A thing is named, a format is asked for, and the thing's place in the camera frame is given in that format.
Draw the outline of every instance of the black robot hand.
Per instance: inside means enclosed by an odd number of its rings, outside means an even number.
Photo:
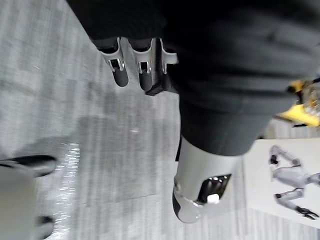
[[[297,206],[295,209],[298,213],[302,214],[305,218],[316,220],[315,218],[319,218],[319,215],[310,211],[307,208]]]

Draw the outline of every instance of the robot finger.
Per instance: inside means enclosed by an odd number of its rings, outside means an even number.
[[[316,217],[316,218],[319,218],[319,215],[316,214],[316,213],[314,213],[314,212],[312,212],[312,211],[310,211],[309,214],[313,215],[313,216]]]
[[[313,218],[312,216],[310,216],[309,214],[305,214],[304,217],[311,219],[311,220],[316,220],[315,218]]]

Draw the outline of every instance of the yellow object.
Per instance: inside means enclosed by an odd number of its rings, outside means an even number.
[[[303,90],[305,85],[305,81],[302,80],[297,80],[297,81],[293,81],[290,86],[294,87],[295,92],[300,92]]]
[[[280,113],[279,116],[293,122],[304,123],[310,127],[320,126],[319,117],[307,113],[303,104],[294,105],[288,111]]]

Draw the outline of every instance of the white poster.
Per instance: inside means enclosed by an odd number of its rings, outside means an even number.
[[[248,208],[320,229],[320,138],[257,140],[244,175]]]

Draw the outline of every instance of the robot image on poster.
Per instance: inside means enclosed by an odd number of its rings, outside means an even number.
[[[291,166],[280,167],[280,161],[284,159]],[[270,149],[269,164],[272,171],[272,178],[278,182],[293,187],[293,190],[277,193],[274,195],[275,201],[288,209],[296,211],[303,217],[316,220],[319,215],[312,212],[308,208],[300,207],[292,202],[292,200],[300,199],[305,196],[305,188],[309,184],[315,184],[320,187],[320,172],[308,174],[302,166],[300,159],[288,153],[280,146],[273,145]]]

